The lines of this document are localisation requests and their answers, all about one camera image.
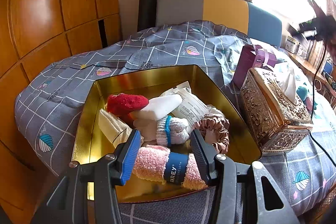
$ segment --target headboard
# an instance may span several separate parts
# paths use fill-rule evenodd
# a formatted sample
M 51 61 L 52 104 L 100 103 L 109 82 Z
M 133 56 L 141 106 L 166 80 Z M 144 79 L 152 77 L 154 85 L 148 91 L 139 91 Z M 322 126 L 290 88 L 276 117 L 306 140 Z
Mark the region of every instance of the headboard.
M 282 23 L 244 0 L 157 0 L 156 25 L 209 20 L 239 30 L 249 38 L 280 46 Z

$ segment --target wooden wardrobe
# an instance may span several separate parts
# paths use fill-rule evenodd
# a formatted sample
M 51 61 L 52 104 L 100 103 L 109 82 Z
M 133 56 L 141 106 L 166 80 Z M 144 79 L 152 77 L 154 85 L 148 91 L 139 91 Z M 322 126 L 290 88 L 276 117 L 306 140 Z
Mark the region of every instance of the wooden wardrobe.
M 14 118 L 16 96 L 50 63 L 120 39 L 118 0 L 0 0 L 0 205 L 29 223 L 48 169 Z

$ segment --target gold box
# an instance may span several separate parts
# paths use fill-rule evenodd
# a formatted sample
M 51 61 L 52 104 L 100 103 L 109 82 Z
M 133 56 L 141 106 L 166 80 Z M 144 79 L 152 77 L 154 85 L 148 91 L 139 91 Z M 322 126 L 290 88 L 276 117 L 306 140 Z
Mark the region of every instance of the gold box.
M 312 129 L 312 120 L 300 97 L 296 94 L 296 103 L 292 103 L 271 71 L 250 68 L 240 96 L 245 120 L 263 154 L 292 150 Z
M 99 110 L 104 108 L 110 94 L 123 92 L 150 99 L 185 81 L 189 81 L 193 94 L 205 104 L 214 105 L 229 119 L 230 146 L 227 155 L 236 162 L 247 164 L 260 159 L 261 150 L 234 106 L 198 66 L 185 65 L 140 70 L 95 81 L 83 107 L 72 160 L 81 164 L 95 162 L 114 151 L 113 145 L 98 126 Z M 171 150 L 177 153 L 191 152 L 189 142 L 174 145 Z M 174 184 L 162 185 L 142 180 L 133 174 L 125 186 L 117 186 L 116 190 L 119 202 L 150 202 L 192 192 Z M 88 198 L 94 199 L 93 183 L 89 183 Z

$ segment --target gray plaid bedspread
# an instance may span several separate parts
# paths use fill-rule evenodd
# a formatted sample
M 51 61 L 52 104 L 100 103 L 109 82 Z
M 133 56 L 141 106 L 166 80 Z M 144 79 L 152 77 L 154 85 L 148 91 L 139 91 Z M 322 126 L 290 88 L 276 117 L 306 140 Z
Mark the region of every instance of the gray plaid bedspread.
M 105 49 L 66 58 L 45 68 L 18 95 L 15 103 L 18 129 L 44 164 L 59 175 L 71 160 L 81 110 L 95 80 L 170 65 L 200 66 L 238 109 L 238 91 L 230 82 L 241 48 L 249 42 L 237 30 L 209 21 L 194 21 L 150 28 Z M 280 62 L 295 68 L 299 84 L 309 83 L 288 56 L 280 52 L 279 56 Z M 321 95 L 316 94 L 315 100 L 318 108 L 313 118 L 314 137 L 336 160 L 335 113 Z M 290 153 L 263 157 L 261 161 L 297 215 L 321 201 L 335 180 L 336 168 L 309 136 Z M 195 194 L 197 198 L 191 195 L 174 202 L 123 205 L 122 215 L 126 223 L 194 223 L 195 220 L 206 223 L 213 191 L 211 188 Z M 185 211 L 179 214 L 179 219 L 172 216 L 177 210 L 176 202 L 177 208 Z M 240 198 L 237 203 L 237 222 L 240 222 Z

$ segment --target rolled black mat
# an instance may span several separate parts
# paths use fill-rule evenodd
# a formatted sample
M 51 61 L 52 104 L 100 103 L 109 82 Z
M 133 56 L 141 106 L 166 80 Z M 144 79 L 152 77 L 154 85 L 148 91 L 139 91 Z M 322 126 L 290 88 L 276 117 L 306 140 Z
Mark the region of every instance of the rolled black mat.
M 157 0 L 139 0 L 138 31 L 155 26 L 156 1 Z

